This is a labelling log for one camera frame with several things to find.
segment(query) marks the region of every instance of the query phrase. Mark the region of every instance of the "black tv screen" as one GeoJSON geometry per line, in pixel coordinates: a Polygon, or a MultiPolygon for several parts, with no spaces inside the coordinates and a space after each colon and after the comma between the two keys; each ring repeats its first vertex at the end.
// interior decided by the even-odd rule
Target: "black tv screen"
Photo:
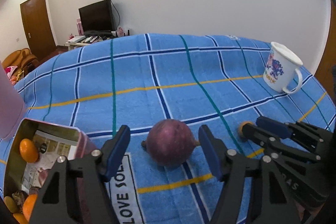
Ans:
{"type": "Polygon", "coordinates": [[[110,0],[79,8],[83,31],[115,31],[110,0]]]}

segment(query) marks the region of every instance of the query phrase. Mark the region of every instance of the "pink bottle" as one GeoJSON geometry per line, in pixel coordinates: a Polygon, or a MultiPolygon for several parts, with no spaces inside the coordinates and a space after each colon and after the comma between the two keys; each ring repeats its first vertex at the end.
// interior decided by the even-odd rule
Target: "pink bottle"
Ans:
{"type": "Polygon", "coordinates": [[[0,138],[9,141],[15,134],[26,106],[9,81],[0,62],[0,138]]]}

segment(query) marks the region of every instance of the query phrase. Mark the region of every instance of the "blue tablecloth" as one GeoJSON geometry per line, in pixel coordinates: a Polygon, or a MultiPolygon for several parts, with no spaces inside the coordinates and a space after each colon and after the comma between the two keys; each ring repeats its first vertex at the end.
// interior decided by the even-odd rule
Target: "blue tablecloth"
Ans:
{"type": "MultiPolygon", "coordinates": [[[[98,147],[122,124],[131,128],[123,164],[106,185],[121,223],[208,223],[222,183],[209,173],[201,147],[180,167],[163,168],[140,143],[166,118],[184,121],[196,138],[207,124],[228,148],[251,157],[253,151],[260,157],[260,147],[242,143],[236,129],[260,115],[333,130],[335,106],[304,67],[302,89],[294,95],[266,85],[261,76],[269,48],[234,36],[123,37],[60,54],[15,88],[29,107],[26,117],[78,127],[98,147]]],[[[293,80],[289,88],[295,86],[293,80]]],[[[0,159],[7,160],[10,145],[0,142],[0,159]]],[[[0,185],[3,173],[0,164],[0,185]]],[[[240,223],[249,187],[247,179],[240,223]]]]}

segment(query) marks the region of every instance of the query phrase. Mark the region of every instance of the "wooden panel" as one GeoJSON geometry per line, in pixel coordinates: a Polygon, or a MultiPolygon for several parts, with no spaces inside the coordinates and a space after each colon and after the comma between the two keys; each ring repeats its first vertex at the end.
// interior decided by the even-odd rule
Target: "wooden panel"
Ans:
{"type": "Polygon", "coordinates": [[[56,50],[45,0],[27,0],[20,8],[29,48],[41,61],[56,50]]]}
{"type": "Polygon", "coordinates": [[[331,68],[336,65],[336,7],[331,4],[331,18],[328,40],[315,77],[335,101],[331,68]]]}

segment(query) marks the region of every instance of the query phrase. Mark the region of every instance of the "mug handle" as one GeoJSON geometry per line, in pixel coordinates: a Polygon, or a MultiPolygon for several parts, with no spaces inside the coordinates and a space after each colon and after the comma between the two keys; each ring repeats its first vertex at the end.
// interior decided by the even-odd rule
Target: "mug handle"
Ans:
{"type": "Polygon", "coordinates": [[[302,80],[303,80],[302,73],[299,69],[295,69],[295,72],[296,72],[297,76],[299,77],[299,82],[297,84],[297,87],[293,91],[290,91],[287,88],[282,88],[282,91],[286,92],[287,94],[293,94],[293,93],[297,92],[302,87],[302,80]]]}

